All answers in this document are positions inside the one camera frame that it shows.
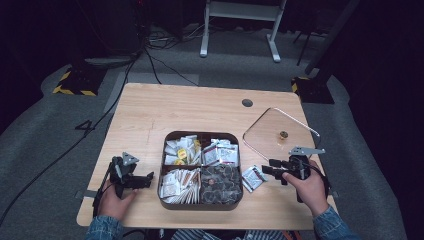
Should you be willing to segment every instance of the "table hole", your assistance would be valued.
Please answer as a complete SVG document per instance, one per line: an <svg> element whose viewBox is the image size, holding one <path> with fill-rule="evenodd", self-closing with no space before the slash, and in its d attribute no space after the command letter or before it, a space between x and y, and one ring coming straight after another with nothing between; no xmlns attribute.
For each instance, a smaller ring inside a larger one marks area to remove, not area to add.
<svg viewBox="0 0 424 240"><path fill-rule="evenodd" d="M250 99L243 99L243 101L241 101L241 103L243 104L243 106L245 107L251 107L253 106L253 102Z"/></svg>

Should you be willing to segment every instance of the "blue shirt sleeve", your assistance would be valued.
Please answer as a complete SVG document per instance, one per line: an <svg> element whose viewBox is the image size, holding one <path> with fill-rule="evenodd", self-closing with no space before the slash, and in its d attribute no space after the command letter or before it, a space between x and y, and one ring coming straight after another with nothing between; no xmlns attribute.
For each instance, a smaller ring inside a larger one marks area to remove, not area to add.
<svg viewBox="0 0 424 240"><path fill-rule="evenodd" d="M331 239L360 239L340 218L332 206L313 219L315 231L322 240Z"/></svg>
<svg viewBox="0 0 424 240"><path fill-rule="evenodd" d="M117 219L109 216L97 216L91 221L85 234L86 240L120 240L124 227Z"/></svg>

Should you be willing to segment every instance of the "clear acrylic sheet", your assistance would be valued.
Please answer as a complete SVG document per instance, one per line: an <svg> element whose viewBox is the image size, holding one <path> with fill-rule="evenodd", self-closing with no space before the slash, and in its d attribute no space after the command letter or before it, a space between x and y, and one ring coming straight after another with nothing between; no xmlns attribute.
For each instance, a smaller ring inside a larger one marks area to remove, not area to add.
<svg viewBox="0 0 424 240"><path fill-rule="evenodd" d="M283 131L286 138L280 135ZM315 130L278 108L268 108L243 134L243 142L267 161L288 160L294 147L315 148L319 141Z"/></svg>

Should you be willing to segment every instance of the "snack package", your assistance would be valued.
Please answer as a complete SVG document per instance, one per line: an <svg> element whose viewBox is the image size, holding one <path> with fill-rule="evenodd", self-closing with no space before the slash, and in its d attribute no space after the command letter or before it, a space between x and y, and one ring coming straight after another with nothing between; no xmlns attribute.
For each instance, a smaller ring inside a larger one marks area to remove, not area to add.
<svg viewBox="0 0 424 240"><path fill-rule="evenodd" d="M203 204L234 204L242 197L237 167L220 164L202 168L201 180Z"/></svg>
<svg viewBox="0 0 424 240"><path fill-rule="evenodd" d="M205 147L203 153L204 166L228 164L238 167L238 145L231 144L227 139L211 139L211 145Z"/></svg>
<svg viewBox="0 0 424 240"><path fill-rule="evenodd" d="M165 165L200 165L201 149L196 135L166 141L165 153Z"/></svg>
<svg viewBox="0 0 424 240"><path fill-rule="evenodd" d="M163 177L160 198L171 204L198 204L200 169L176 169Z"/></svg>
<svg viewBox="0 0 424 240"><path fill-rule="evenodd" d="M268 179L260 168L256 165L246 169L242 173L243 186L249 191L253 192L258 188L263 182L267 182Z"/></svg>

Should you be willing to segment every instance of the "person's arm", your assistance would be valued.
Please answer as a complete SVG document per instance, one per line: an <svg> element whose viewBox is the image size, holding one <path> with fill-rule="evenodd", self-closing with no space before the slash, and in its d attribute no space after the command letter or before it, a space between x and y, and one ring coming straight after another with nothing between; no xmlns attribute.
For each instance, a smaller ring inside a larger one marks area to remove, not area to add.
<svg viewBox="0 0 424 240"><path fill-rule="evenodd" d="M311 160L310 164L318 168L315 161ZM360 239L328 204L324 183L317 172L311 170L305 180L289 173L283 173L283 178L296 188L299 197L311 210L315 232L320 239Z"/></svg>
<svg viewBox="0 0 424 240"><path fill-rule="evenodd" d="M115 186L108 180L103 189L104 193L100 199L98 215L91 221L90 227L85 235L86 240L118 240L122 239L124 228L121 224L128 206L134 200L137 189L125 199L116 196Z"/></svg>

